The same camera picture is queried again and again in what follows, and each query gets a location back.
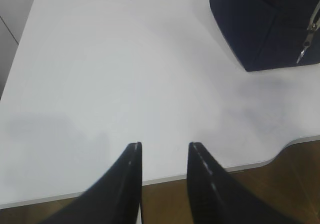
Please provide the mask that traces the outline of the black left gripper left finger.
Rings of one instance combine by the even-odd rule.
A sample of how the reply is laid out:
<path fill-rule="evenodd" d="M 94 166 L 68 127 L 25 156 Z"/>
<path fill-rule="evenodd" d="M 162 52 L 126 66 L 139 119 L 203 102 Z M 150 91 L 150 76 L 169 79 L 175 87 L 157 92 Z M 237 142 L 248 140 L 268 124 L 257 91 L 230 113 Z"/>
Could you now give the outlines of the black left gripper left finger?
<path fill-rule="evenodd" d="M 142 144 L 129 144 L 87 191 L 43 223 L 136 223 L 142 196 Z"/>

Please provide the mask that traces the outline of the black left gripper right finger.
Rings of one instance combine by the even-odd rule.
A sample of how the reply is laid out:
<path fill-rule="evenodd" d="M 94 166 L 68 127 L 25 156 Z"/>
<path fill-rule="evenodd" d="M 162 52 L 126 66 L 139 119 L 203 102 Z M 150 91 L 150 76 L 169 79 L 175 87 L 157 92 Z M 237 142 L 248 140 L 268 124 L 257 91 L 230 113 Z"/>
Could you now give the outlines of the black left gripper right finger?
<path fill-rule="evenodd" d="M 187 193 L 194 223 L 297 223 L 235 180 L 200 142 L 188 147 Z"/>

